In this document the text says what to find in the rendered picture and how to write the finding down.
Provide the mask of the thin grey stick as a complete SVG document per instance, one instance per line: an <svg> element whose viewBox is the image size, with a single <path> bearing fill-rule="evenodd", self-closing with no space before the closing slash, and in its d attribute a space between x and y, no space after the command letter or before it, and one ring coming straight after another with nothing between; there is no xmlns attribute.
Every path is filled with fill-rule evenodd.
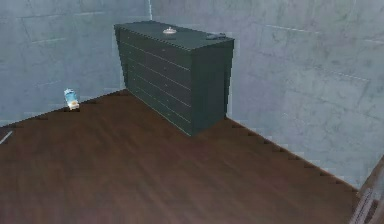
<svg viewBox="0 0 384 224"><path fill-rule="evenodd" d="M9 131L1 140L0 145L3 144L11 135L13 134L13 131Z"/></svg>

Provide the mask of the dark green chest of drawers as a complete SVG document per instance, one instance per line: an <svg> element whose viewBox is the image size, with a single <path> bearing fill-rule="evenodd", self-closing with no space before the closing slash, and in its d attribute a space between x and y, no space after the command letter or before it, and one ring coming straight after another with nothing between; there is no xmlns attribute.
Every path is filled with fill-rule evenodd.
<svg viewBox="0 0 384 224"><path fill-rule="evenodd" d="M171 27L177 31L163 34ZM114 26L126 88L186 134L226 117L234 40L161 22Z"/></svg>

